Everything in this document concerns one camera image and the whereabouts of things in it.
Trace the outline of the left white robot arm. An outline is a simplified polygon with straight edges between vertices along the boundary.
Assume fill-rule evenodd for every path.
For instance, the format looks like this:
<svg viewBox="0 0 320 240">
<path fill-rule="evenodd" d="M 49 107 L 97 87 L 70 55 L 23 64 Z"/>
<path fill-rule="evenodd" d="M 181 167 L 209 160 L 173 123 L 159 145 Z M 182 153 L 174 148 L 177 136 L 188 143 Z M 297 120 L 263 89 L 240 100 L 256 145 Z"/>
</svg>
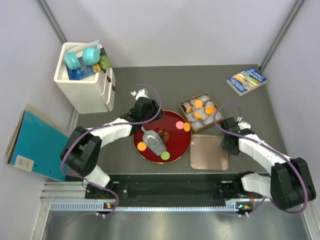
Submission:
<svg viewBox="0 0 320 240">
<path fill-rule="evenodd" d="M 150 98 L 145 88 L 138 91 L 133 89 L 131 95 L 135 103 L 128 113 L 101 126 L 76 127 L 60 154 L 60 170 L 65 174 L 64 166 L 68 166 L 75 171 L 75 174 L 69 173 L 69 176 L 80 178 L 96 187 L 97 194 L 105 199 L 116 193 L 110 183 L 111 178 L 98 166 L 101 148 L 134 135 L 144 124 L 164 116 L 160 96 L 158 100 Z"/>
</svg>

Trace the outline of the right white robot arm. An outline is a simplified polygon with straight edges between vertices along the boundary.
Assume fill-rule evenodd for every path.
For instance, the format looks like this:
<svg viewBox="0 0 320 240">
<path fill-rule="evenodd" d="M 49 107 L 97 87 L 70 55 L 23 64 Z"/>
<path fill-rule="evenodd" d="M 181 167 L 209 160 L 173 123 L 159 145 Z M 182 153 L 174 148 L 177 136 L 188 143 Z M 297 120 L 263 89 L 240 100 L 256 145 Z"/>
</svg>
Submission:
<svg viewBox="0 0 320 240">
<path fill-rule="evenodd" d="M 300 206 L 296 214 L 303 213 L 310 201 L 316 196 L 316 190 L 307 162 L 301 158 L 292 158 L 273 147 L 252 131 L 251 125 L 237 118 L 214 120 L 215 126 L 224 133 L 220 147 L 237 156 L 244 153 L 261 165 L 267 176 L 246 171 L 239 173 L 234 180 L 233 192 L 239 198 L 256 193 L 269 198 L 285 213 L 292 214 L 291 209 Z"/>
</svg>

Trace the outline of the square gold cookie tin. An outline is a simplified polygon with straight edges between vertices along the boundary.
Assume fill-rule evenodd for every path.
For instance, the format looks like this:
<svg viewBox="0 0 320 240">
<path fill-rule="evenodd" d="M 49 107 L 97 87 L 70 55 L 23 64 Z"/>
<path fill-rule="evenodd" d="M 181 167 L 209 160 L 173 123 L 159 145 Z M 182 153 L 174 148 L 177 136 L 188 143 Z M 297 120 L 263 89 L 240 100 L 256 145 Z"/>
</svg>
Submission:
<svg viewBox="0 0 320 240">
<path fill-rule="evenodd" d="M 201 100 L 203 102 L 203 107 L 194 107 L 194 103 L 196 100 Z M 186 113 L 182 106 L 185 106 L 186 108 L 192 106 L 192 111 L 190 113 Z M 225 118 L 224 113 L 222 111 L 218 111 L 219 106 L 216 103 L 216 101 L 207 92 L 183 100 L 182 102 L 180 102 L 179 107 L 182 117 L 190 124 L 191 131 L 194 134 L 200 133 L 204 130 L 214 127 L 214 115 L 215 121 L 217 123 L 221 122 Z M 206 114 L 205 109 L 208 107 L 214 107 L 215 112 L 210 115 Z M 194 113 L 200 113 L 202 115 L 202 119 L 197 119 L 196 117 L 194 117 Z"/>
</svg>

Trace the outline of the gold tin lid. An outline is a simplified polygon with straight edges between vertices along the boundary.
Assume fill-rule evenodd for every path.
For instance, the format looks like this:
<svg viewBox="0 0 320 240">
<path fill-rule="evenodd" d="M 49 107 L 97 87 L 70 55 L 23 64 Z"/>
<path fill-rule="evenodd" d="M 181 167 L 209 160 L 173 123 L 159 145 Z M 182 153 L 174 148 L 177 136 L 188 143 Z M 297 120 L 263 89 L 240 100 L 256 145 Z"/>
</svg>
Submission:
<svg viewBox="0 0 320 240">
<path fill-rule="evenodd" d="M 227 171 L 229 154 L 220 147 L 222 135 L 194 134 L 189 146 L 190 167 L 203 171 Z"/>
</svg>

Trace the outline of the orange fish-shaped cookie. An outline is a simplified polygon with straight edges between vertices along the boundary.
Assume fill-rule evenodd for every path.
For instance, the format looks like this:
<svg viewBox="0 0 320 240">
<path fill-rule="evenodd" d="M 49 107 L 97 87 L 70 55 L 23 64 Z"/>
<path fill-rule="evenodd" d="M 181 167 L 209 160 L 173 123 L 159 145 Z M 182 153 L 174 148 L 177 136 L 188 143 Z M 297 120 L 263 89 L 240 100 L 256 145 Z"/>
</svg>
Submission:
<svg viewBox="0 0 320 240">
<path fill-rule="evenodd" d="M 208 107 L 208 108 L 205 109 L 205 113 L 206 113 L 207 115 L 212 115 L 214 112 L 215 112 L 215 108 L 212 107 L 212 106 L 210 106 L 210 107 Z"/>
</svg>

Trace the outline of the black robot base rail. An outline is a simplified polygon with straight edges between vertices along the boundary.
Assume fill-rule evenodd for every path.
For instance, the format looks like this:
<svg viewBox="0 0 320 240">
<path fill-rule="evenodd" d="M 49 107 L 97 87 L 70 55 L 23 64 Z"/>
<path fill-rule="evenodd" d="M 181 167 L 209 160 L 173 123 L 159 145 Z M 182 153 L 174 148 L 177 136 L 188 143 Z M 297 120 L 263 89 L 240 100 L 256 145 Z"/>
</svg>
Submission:
<svg viewBox="0 0 320 240">
<path fill-rule="evenodd" d="M 113 200 L 120 207 L 212 207 L 250 197 L 235 190 L 235 174 L 112 174 L 106 190 L 88 184 L 85 198 Z"/>
</svg>

